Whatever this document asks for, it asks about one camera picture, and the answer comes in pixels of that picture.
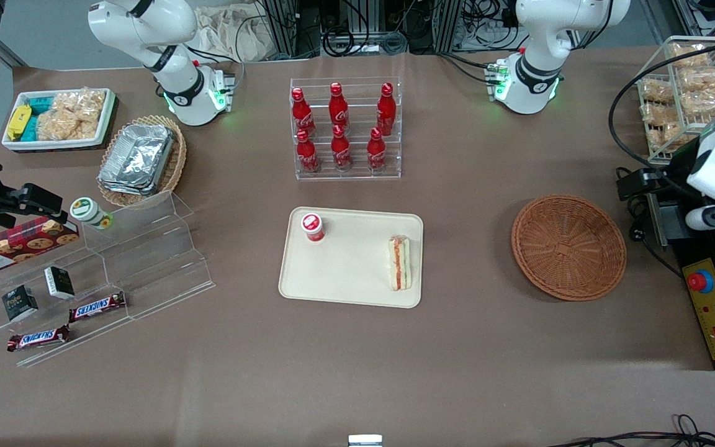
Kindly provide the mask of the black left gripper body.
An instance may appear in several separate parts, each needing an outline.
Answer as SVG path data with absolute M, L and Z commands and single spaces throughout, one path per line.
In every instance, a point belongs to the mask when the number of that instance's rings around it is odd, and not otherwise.
M 678 184 L 679 188 L 668 186 L 663 192 L 663 201 L 676 201 L 683 205 L 704 205 L 703 195 L 687 182 L 695 166 L 698 150 L 698 145 L 684 145 L 672 153 L 672 160 L 664 172 L 667 178 Z

